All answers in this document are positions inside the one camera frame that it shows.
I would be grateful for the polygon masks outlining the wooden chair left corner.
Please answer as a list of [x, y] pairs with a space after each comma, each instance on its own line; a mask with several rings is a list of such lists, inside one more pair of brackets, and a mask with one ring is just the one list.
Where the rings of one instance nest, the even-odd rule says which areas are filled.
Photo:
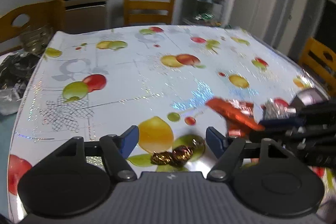
[[1, 44], [29, 31], [49, 27], [55, 33], [65, 26], [65, 1], [51, 0], [23, 5], [1, 16]]

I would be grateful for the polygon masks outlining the grey shallow cardboard box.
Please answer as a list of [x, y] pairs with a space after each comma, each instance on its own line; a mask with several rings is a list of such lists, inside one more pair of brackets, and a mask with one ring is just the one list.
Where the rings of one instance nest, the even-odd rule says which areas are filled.
[[327, 101], [328, 97], [322, 94], [317, 88], [308, 88], [298, 92], [289, 106], [297, 110], [309, 105]]

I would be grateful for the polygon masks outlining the wooden chair far side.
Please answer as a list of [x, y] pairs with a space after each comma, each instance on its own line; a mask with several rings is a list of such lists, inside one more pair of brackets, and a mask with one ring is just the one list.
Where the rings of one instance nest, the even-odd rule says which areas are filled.
[[175, 0], [123, 0], [123, 24], [164, 23], [173, 20]]

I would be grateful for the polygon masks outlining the wooden chair right side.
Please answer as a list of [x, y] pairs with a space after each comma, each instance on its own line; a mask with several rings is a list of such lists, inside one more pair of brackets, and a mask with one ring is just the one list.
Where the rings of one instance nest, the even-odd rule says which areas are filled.
[[298, 64], [317, 76], [331, 97], [335, 97], [335, 52], [309, 37], [299, 57]]

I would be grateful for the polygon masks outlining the orange wafer bar wrapper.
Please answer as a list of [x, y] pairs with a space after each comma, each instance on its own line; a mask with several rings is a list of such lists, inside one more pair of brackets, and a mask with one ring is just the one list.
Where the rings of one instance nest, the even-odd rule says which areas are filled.
[[248, 138], [251, 128], [246, 124], [246, 118], [254, 120], [254, 103], [239, 100], [226, 100], [240, 114], [238, 118], [227, 120], [227, 132], [230, 137]]

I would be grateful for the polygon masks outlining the orange foil snack bar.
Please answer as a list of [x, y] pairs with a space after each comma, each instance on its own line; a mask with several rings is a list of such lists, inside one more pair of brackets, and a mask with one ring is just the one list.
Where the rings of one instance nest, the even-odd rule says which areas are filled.
[[[217, 112], [217, 114], [224, 117], [226, 120], [238, 118], [239, 112], [233, 108], [228, 102], [221, 98], [212, 98], [205, 103], [206, 106]], [[246, 124], [251, 128], [251, 130], [264, 131], [265, 128], [263, 125], [259, 125], [250, 118], [246, 118]]]

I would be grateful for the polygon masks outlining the grey metal storage cart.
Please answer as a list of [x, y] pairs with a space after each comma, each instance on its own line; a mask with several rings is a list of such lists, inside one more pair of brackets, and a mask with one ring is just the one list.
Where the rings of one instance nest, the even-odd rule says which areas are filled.
[[221, 27], [224, 17], [224, 0], [183, 0], [180, 23]]

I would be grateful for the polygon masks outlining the wooden chair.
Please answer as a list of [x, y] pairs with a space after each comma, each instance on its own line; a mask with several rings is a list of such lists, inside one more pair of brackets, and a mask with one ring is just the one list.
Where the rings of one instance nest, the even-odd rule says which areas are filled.
[[331, 97], [335, 97], [335, 52], [309, 37], [299, 57], [298, 64], [317, 76]]
[[175, 0], [123, 0], [123, 24], [164, 23], [173, 20]]

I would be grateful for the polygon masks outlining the fruit pattern tablecloth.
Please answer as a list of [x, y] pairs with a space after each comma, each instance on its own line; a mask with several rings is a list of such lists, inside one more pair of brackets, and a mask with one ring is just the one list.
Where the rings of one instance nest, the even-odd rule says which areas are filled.
[[[212, 98], [288, 104], [308, 88], [303, 68], [240, 29], [133, 26], [57, 32], [19, 107], [7, 171], [9, 223], [335, 223], [335, 169], [301, 162], [280, 141], [230, 137]], [[127, 158], [137, 179], [113, 182], [100, 138], [139, 129]], [[245, 140], [228, 182], [206, 129]], [[193, 148], [181, 167], [156, 152]]]

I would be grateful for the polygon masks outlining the gold foil chocolate ball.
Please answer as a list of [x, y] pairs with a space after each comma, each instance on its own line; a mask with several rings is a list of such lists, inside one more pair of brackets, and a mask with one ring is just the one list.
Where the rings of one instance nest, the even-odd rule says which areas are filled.
[[154, 153], [150, 158], [151, 164], [168, 165], [173, 161], [172, 153], [169, 151]]

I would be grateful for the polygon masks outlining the black plastic bag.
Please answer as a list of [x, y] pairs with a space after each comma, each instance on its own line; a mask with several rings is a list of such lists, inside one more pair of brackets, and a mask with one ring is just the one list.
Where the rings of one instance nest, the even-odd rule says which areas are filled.
[[9, 53], [1, 62], [1, 115], [18, 111], [30, 77], [40, 57], [26, 52]]

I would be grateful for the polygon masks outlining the silver pistachio bag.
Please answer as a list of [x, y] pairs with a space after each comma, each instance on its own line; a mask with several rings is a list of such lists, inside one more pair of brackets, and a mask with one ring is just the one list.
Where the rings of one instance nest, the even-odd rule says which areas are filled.
[[261, 106], [264, 120], [287, 119], [295, 116], [297, 110], [281, 98], [269, 99]]

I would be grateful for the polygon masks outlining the brown foil chocolate ball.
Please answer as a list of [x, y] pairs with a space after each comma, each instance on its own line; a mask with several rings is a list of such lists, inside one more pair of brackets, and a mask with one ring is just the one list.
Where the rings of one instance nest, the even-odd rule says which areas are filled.
[[192, 147], [189, 146], [178, 146], [175, 149], [173, 149], [171, 153], [171, 164], [174, 166], [184, 166], [192, 157], [193, 157], [194, 151]]

